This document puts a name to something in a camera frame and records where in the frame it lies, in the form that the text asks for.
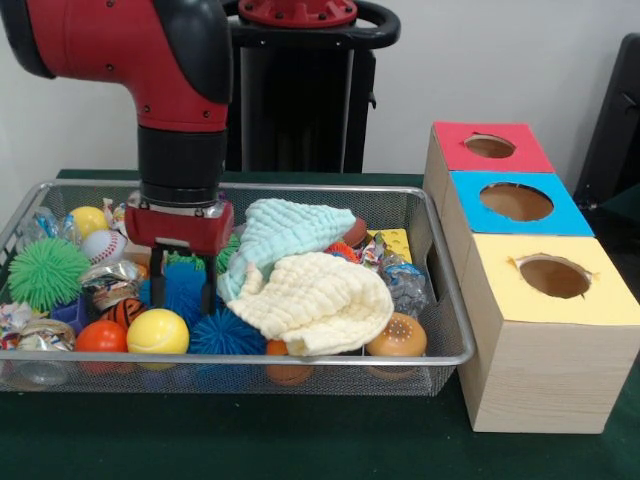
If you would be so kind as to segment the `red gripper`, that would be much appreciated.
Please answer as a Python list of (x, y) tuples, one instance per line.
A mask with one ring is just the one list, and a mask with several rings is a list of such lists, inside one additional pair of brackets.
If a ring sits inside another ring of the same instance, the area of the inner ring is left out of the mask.
[(166, 279), (163, 274), (164, 249), (182, 249), (199, 255), (204, 262), (205, 281), (201, 293), (201, 313), (216, 312), (216, 255), (227, 245), (234, 227), (234, 209), (230, 202), (219, 201), (195, 214), (196, 209), (149, 209), (128, 206), (125, 227), (129, 239), (150, 247), (150, 300), (163, 307)]

